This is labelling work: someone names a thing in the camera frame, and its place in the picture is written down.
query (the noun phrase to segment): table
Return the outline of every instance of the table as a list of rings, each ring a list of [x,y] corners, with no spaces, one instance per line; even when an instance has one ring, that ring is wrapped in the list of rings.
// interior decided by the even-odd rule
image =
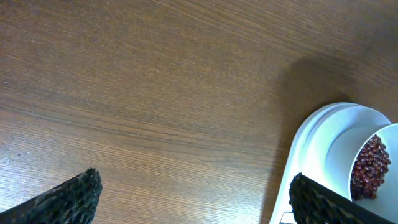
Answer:
[[[95,167],[93,223],[268,223],[312,111],[398,119],[394,0],[0,6],[0,212]]]

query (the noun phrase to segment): white cup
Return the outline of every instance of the white cup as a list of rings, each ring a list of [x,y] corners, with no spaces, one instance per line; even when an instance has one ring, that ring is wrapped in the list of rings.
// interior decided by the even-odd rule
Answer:
[[[385,182],[376,192],[377,199],[364,199],[356,202],[363,208],[391,221],[398,223],[398,124],[382,126],[362,126],[353,128],[332,144],[325,164],[325,178],[329,188],[341,196],[351,200],[351,173],[354,162],[363,146],[377,134],[386,145],[390,155],[391,165],[386,173]]]

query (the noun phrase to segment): brown wooden surface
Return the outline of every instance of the brown wooden surface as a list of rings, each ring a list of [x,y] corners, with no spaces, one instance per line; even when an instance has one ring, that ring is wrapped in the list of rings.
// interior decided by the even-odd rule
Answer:
[[[398,121],[395,0],[0,2],[0,212],[95,167],[94,223],[268,223],[312,111]]]

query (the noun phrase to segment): white bowl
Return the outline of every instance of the white bowl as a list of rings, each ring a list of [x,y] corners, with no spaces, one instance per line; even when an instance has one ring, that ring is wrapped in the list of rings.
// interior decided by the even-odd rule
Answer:
[[[351,200],[350,184],[354,162],[367,141],[377,134],[386,145],[391,165],[386,173],[385,182],[376,192],[377,199],[364,199],[356,202],[363,208],[398,223],[398,124],[362,126],[343,133],[332,144],[325,164],[325,178],[334,192]]]

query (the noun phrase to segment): red beans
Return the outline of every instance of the red beans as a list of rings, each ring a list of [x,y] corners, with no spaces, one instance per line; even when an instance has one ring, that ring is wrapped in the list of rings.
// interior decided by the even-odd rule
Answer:
[[[384,183],[384,175],[389,171],[390,156],[381,138],[374,135],[359,152],[351,173],[351,197],[376,199],[378,187]]]

